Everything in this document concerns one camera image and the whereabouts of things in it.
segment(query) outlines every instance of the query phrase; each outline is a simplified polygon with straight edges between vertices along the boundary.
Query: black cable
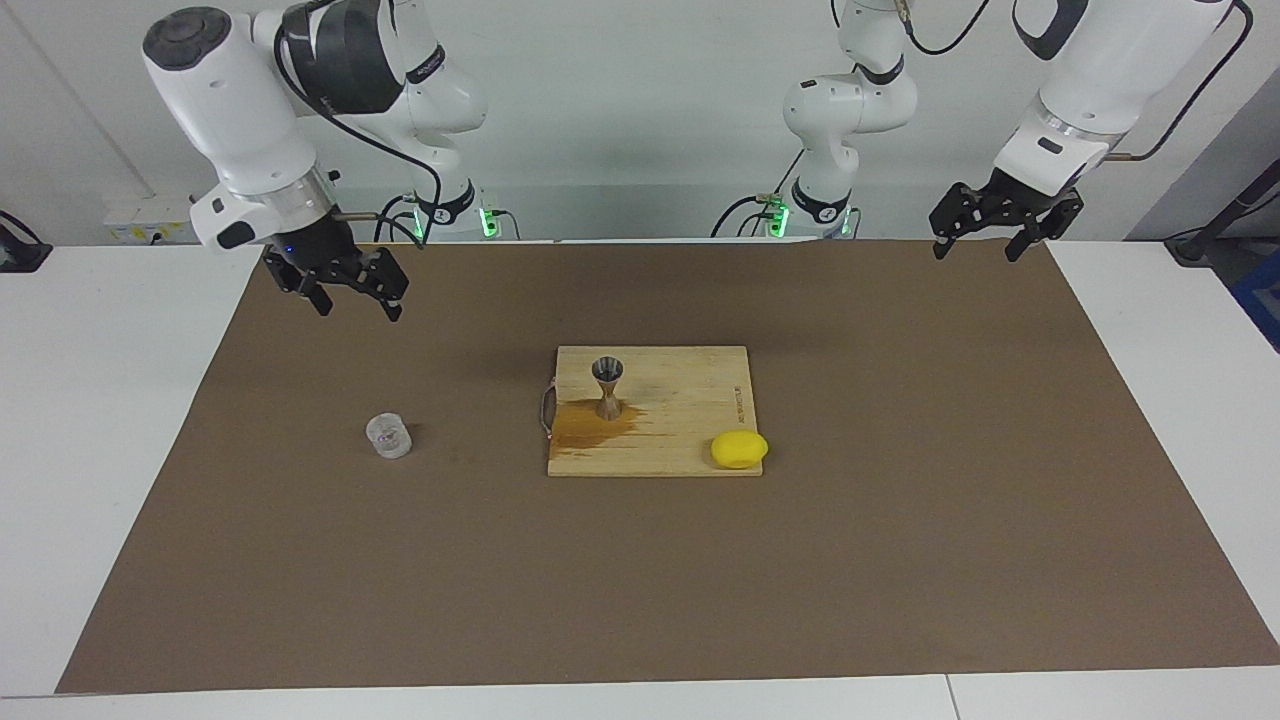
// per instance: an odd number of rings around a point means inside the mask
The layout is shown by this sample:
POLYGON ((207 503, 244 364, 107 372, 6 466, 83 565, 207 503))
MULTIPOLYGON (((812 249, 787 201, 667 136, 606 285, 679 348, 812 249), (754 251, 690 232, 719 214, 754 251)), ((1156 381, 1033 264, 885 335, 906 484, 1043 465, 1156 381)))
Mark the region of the black cable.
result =
MULTIPOLYGON (((305 6, 303 12, 311 13, 311 12, 319 9, 319 8, 324 8, 325 5, 330 5, 334 1, 337 1, 337 0, 312 0, 312 3, 310 3, 308 5, 305 6)), ((305 102, 307 108, 311 108, 311 110, 314 110, 317 115, 320 115, 321 118, 324 118, 325 120, 328 120, 329 124, 332 124, 335 128, 340 129, 342 132, 349 135, 351 137, 355 137, 356 140, 358 140, 358 141, 361 141, 361 142, 364 142, 366 145, 371 145, 371 146, 381 150, 383 152, 387 152, 388 155, 393 155, 396 158, 399 158, 401 160, 404 160, 406 163, 410 163, 411 165, 416 165, 416 167, 422 168, 424 170, 426 170, 428 174, 431 176, 431 179, 435 181, 435 199, 431 201, 431 208, 436 208, 436 206, 440 205, 440 193, 444 191, 444 181, 440 179, 440 173, 438 173, 435 170, 435 168, 433 168, 431 165, 428 165, 426 163, 419 160, 417 158, 413 158, 411 155, 406 155, 404 152, 401 152, 399 150, 396 150, 394 147, 384 145, 384 143, 379 142, 378 140, 374 140, 372 137, 366 136, 365 133, 362 133, 362 132, 352 128, 347 123, 343 123, 342 120, 339 120, 338 118, 335 118, 333 115, 333 113, 329 110, 329 108, 324 102, 317 102, 316 100, 312 100, 310 95, 307 95, 306 92, 303 92, 302 88, 298 87, 298 85, 296 82, 293 82, 293 78, 289 77, 288 69, 285 69, 285 67, 284 67, 284 53, 283 53, 283 50, 284 50, 284 24, 283 23, 280 24, 280 28, 275 31, 275 42, 274 42, 273 50, 274 50, 274 55, 275 55, 275 67, 276 67, 276 69, 280 70, 280 77, 284 78, 284 85, 289 86, 289 90, 294 95, 298 96, 298 100, 302 100, 302 102, 305 102)), ((422 231, 421 243, 419 243, 419 242, 415 241, 415 245, 417 245, 419 247, 421 247, 422 245, 426 243, 426 238, 430 237, 430 234, 431 234, 431 227, 434 224, 435 224, 435 217, 434 217, 434 214, 433 213, 428 213, 426 227, 422 231)))
POLYGON ((1244 45, 1244 41, 1248 40, 1249 32, 1253 29, 1253 10, 1244 0, 1231 0, 1231 8, 1239 10, 1244 15, 1244 27, 1240 28, 1240 36, 1235 38, 1235 44, 1231 45, 1231 49, 1226 51, 1226 55, 1222 55, 1222 59, 1219 60, 1216 65, 1213 65, 1213 69, 1210 70, 1207 76, 1204 76, 1204 79, 1201 81, 1199 87, 1197 87, 1196 92, 1193 92, 1190 99, 1187 100, 1187 104, 1183 105, 1183 109, 1178 111, 1178 115, 1174 117, 1174 122, 1169 124, 1169 129, 1165 131, 1165 135, 1160 136, 1160 140, 1156 141, 1156 145, 1153 145, 1151 150, 1140 155, 1125 155, 1120 159, 1128 163, 1140 163, 1143 160, 1149 159, 1156 152, 1158 152, 1160 149, 1164 147, 1166 142, 1169 142, 1170 136, 1172 136, 1174 131, 1178 129, 1178 126, 1181 124, 1183 118, 1185 118, 1187 113, 1189 113, 1192 106, 1196 105, 1196 101, 1199 100, 1201 94, 1204 92, 1204 90, 1210 86, 1210 83, 1213 82, 1213 78, 1217 77, 1217 73, 1220 73, 1222 68, 1225 68, 1226 64, 1231 61, 1231 58, 1235 56, 1235 53, 1240 49, 1242 45, 1244 45))
MULTIPOLYGON (((404 214, 408 215, 408 217, 411 217, 411 218, 413 217, 412 213, 404 213, 404 214)), ((397 219, 401 215, 396 215, 396 218, 388 218, 387 215, 378 215, 378 222, 379 223, 387 223, 388 225, 392 227, 392 229, 401 231, 402 233, 404 233, 406 236, 408 236, 410 242, 412 242, 413 245, 416 245, 419 247, 422 247, 422 245, 426 242, 426 238, 419 238, 417 234, 413 231, 411 231, 407 227, 404 227, 403 224, 401 224, 401 222, 397 219)))
MULTIPOLYGON (((1236 219, 1235 219, 1235 220, 1233 220, 1233 222, 1240 222, 1240 220, 1243 220, 1244 218, 1248 218, 1249 215, 1252 215, 1252 214, 1254 214, 1254 213, 1258 213, 1260 210, 1262 210, 1262 209, 1263 209, 1263 208, 1266 208, 1267 205, 1271 205, 1272 202, 1275 202, 1275 201, 1276 201, 1277 199, 1280 199, 1280 192, 1277 192, 1277 193, 1272 195, 1272 196, 1271 196, 1271 197, 1268 197, 1268 199, 1267 199, 1266 201, 1263 201, 1263 202, 1260 202, 1260 204, 1254 205, 1253 208, 1249 208, 1249 209, 1248 209, 1247 211, 1244 211, 1244 213, 1240 213, 1240 217, 1239 217, 1239 218, 1236 218, 1236 219)), ((1178 240, 1179 237, 1183 237, 1184 234, 1192 234, 1192 233, 1194 233, 1194 232, 1199 232, 1199 231, 1202 231, 1202 229, 1204 229, 1204 228, 1207 228, 1207 227, 1208 227, 1208 225, 1201 225, 1201 227, 1198 227, 1198 228, 1190 228, 1190 229, 1185 229, 1185 231, 1183 231, 1183 232, 1175 232, 1174 234, 1171 234, 1171 236, 1169 236, 1169 237, 1162 237, 1162 238, 1157 240, 1156 242, 1169 242, 1170 240, 1178 240)))
POLYGON ((916 50, 924 53, 925 55, 946 55, 947 53, 955 50, 957 45, 964 42, 964 38, 969 36, 969 31, 973 29, 973 26, 978 24, 978 20, 982 18, 982 14, 987 12, 987 5, 991 5, 991 0, 982 0, 982 4, 978 5, 978 10, 973 14, 972 18, 969 18, 969 24, 964 26, 964 29, 960 31, 960 35, 957 35, 956 38, 952 40, 950 45, 947 45, 941 50, 932 50, 929 47, 920 45, 920 41, 915 38, 915 26, 911 23, 911 20, 906 20, 905 23, 902 23, 906 27, 906 37, 911 41, 911 45, 915 45, 916 50))
POLYGON ((733 202, 732 205, 730 205, 728 210, 724 210, 724 214, 721 215, 721 219, 716 220, 716 227, 712 228, 710 237, 716 237, 717 234, 719 234, 721 227, 723 227, 724 222, 728 220, 728 217, 733 214, 733 210, 737 210, 739 208, 741 208, 744 205, 750 205, 751 202, 759 204, 760 201, 756 200, 754 195, 748 195, 746 197, 744 197, 744 199, 739 200, 737 202, 733 202))
MULTIPOLYGON (((387 205, 383 205, 383 211, 379 213, 379 215, 390 215, 392 209, 399 205, 401 202, 404 202, 403 195, 397 195, 396 197, 392 197, 390 200, 387 201, 387 205)), ((374 242, 383 241, 383 225, 385 224, 387 224, 385 222, 378 220, 378 224, 374 227, 374 242)))
MULTIPOLYGON (((769 214, 769 213, 758 213, 755 215, 748 215, 748 218, 745 220, 742 220, 742 224, 739 225, 739 228, 737 228, 737 237, 748 237, 748 236, 742 234, 742 233, 746 232, 746 223, 750 223, 751 220, 755 220, 755 227, 759 228, 760 227, 760 220, 767 220, 767 219, 769 219, 772 217, 773 215, 769 214)), ((750 237, 755 237, 755 231, 751 231, 750 237)))
POLYGON ((850 240, 858 240, 858 229, 863 227, 863 209, 861 208, 852 208, 849 211, 850 213, 858 213, 858 222, 854 223, 854 236, 850 238, 850 240))
MULTIPOLYGON (((787 178, 791 177, 791 172, 795 170, 796 165, 800 164, 800 158, 804 158, 804 147, 801 147, 800 151, 796 152, 796 158, 795 160, 791 160, 791 165, 787 168, 787 172, 782 173, 782 179, 780 179, 778 186, 773 188, 773 195, 778 195, 782 192, 782 186, 787 184, 787 178)), ((755 237, 755 233, 758 232, 760 232, 760 219, 755 220, 755 227, 751 228, 751 237, 755 237)))
MULTIPOLYGON (((413 220, 413 225, 415 227, 422 227, 421 223, 417 222, 417 213, 411 213, 411 211, 406 210, 404 213, 397 213, 397 214, 392 215, 392 219, 393 220, 413 220)), ((415 240, 413 245, 417 245, 417 243, 419 243, 419 241, 415 240)))
POLYGON ((5 213, 4 210, 0 210, 0 218, 4 218, 5 220, 9 222, 9 224, 12 224, 13 227, 15 227, 15 228, 20 229, 22 232, 27 233, 27 236, 29 236, 31 240, 36 241, 36 245, 45 245, 45 246, 49 245, 47 242, 40 240, 40 236, 36 234, 36 231, 33 231, 29 227, 27 227, 27 223, 19 220, 18 218, 14 218, 9 213, 5 213))
POLYGON ((524 237, 520 236, 520 220, 516 219, 516 214, 515 213, 512 213, 511 210, 494 210, 493 214, 494 215, 506 215, 506 217, 511 218, 511 224, 515 225, 515 228, 516 228, 516 240, 525 240, 524 237))

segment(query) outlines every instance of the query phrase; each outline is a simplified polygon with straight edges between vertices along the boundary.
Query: wooden cutting board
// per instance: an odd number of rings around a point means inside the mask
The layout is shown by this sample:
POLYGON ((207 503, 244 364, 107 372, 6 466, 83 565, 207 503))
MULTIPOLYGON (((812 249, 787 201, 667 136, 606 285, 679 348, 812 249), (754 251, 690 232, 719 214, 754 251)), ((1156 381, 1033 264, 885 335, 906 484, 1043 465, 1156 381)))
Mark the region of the wooden cutting board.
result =
POLYGON ((553 478, 759 477, 762 465, 726 470, 710 443, 726 430, 755 430, 746 347, 562 346, 556 360, 556 419, 547 473, 553 478), (596 415, 596 359, 622 361, 614 393, 622 416, 596 415))

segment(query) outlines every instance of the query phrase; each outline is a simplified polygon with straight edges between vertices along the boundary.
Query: white wall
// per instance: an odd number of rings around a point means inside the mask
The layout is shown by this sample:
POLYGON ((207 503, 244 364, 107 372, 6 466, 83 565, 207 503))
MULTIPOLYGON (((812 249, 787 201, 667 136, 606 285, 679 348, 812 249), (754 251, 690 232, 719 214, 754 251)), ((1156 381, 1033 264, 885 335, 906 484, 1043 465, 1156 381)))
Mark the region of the white wall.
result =
MULTIPOLYGON (((1231 119, 1192 169, 1138 223, 1130 237, 1161 238, 1197 228, 1226 208, 1271 163, 1280 158, 1280 72, 1231 119)), ((1270 191, 1280 191, 1280 187, 1270 191)), ((1225 237, 1280 234, 1280 202, 1242 218, 1225 237)))
MULTIPOLYGON (((146 27, 189 1, 4 3, 52 67, 31 77, 5 76, 5 108, 45 102, 56 70, 146 184, 164 195, 201 193, 212 184, 211 169, 168 117, 138 56, 146 27)), ((282 3, 220 4, 253 10, 282 3)), ((863 236, 928 237, 927 214, 950 183, 986 179, 996 150, 1044 77, 1043 64, 1012 33, 1010 5, 993 3, 970 40, 946 58, 909 54, 922 95, 916 119, 858 143, 864 169, 855 202, 867 210, 863 236)), ((1174 141, 1143 165, 1107 167, 1082 183, 1088 208, 1074 237, 1125 237, 1280 65, 1280 45, 1268 37, 1280 26, 1280 0, 1253 5, 1254 40, 1174 141)), ((429 0, 429 6, 449 54, 493 99, 489 122, 460 143, 477 182, 520 213, 527 236, 705 234, 731 200, 772 190, 794 156, 797 141, 781 118, 787 86, 849 69, 820 0, 429 0)), ((974 6, 977 0, 919 3, 918 31, 925 42, 938 44, 974 6)), ((1230 44, 1238 22, 1230 20, 1153 104, 1125 146, 1144 149, 1160 133, 1230 44)), ((0 65, 15 53, 10 47, 0 46, 0 65)), ((6 176, 15 142, 68 142, 69 128, 51 122, 60 113, 41 113, 20 138, 0 135, 6 176)), ((317 119, 305 124, 323 160, 344 172, 347 209, 355 209, 355 199, 390 195, 406 182, 394 160, 365 151, 317 119)), ((95 155, 110 156, 101 142, 95 155)), ((17 168, 17 179, 0 182, 0 199, 31 218, 49 218, 49 202, 31 193, 10 197, 10 186, 81 195, 101 190, 90 187, 96 179, 74 163, 26 158, 17 168)), ((131 182, 127 169, 109 174, 131 182)), ((82 211, 76 227, 55 240, 90 237, 96 228, 88 215, 82 211)))
POLYGON ((0 0, 0 209, 82 245, 102 240, 105 199, 148 192, 0 0))

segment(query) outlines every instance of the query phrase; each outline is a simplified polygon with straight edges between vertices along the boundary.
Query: blue object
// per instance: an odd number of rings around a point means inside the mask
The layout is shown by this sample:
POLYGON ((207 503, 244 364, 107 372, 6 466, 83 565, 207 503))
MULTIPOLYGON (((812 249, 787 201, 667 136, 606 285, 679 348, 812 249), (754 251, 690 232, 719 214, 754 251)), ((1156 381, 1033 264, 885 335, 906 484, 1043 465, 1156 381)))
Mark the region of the blue object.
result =
POLYGON ((1231 287, 1235 301, 1276 350, 1280 350, 1280 251, 1231 287))

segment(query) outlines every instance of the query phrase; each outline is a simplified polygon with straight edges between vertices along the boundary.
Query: metal handle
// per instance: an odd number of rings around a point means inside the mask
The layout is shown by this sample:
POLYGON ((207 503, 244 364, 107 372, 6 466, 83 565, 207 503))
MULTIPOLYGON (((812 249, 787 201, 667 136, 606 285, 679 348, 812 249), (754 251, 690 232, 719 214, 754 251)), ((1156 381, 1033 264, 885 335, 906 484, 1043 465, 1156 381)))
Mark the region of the metal handle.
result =
POLYGON ((552 378, 550 384, 543 391, 543 400, 538 406, 538 421, 543 425, 543 432, 547 433, 547 439, 552 439, 552 423, 556 421, 556 404, 552 404, 552 416, 547 419, 547 398, 556 393, 556 378, 552 378))

